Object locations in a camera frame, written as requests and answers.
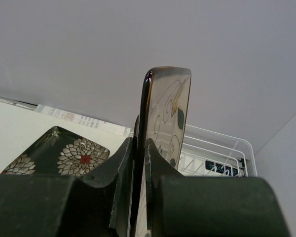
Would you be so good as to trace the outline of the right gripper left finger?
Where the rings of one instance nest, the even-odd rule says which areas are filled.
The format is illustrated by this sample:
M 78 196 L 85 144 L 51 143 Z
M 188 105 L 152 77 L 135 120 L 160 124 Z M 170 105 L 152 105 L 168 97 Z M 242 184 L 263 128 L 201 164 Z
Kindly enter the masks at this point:
M 133 140 L 81 178 L 0 175 L 0 237 L 128 235 Z

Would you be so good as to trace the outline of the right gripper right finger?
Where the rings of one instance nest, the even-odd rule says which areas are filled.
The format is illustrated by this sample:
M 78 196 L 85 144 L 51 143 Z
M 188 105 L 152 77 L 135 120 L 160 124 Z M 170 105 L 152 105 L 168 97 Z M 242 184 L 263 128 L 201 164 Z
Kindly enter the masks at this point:
M 147 226 L 153 237 L 281 237 L 284 216 L 259 177 L 183 176 L 148 139 Z

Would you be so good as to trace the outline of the cream floral square plate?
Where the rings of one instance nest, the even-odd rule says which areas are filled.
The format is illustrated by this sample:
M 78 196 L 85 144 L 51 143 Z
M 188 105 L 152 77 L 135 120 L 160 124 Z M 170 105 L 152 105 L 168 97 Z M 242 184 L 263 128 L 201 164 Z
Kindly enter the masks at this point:
M 185 133 L 191 70 L 165 66 L 150 69 L 144 79 L 140 112 L 134 127 L 134 178 L 130 236 L 143 237 L 147 228 L 144 155 L 152 139 L 163 161 L 177 170 Z

